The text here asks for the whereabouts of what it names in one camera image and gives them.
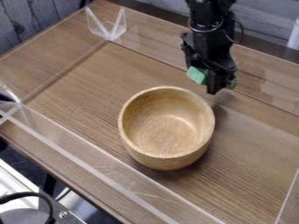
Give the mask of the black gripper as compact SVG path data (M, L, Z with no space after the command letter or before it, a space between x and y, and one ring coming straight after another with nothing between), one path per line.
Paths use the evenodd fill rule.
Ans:
M221 89L236 87L236 64L229 54L233 45L235 28L216 31L183 32L181 50L187 67L208 69L207 93L215 95Z

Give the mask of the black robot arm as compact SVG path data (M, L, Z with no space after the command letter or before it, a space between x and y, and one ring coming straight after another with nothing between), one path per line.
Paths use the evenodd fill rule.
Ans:
M207 87L215 95L236 85L236 63L229 48L243 38L235 39L235 26L243 25L231 9L236 0L184 0L189 7L189 31L181 33L181 50L185 58L187 77Z

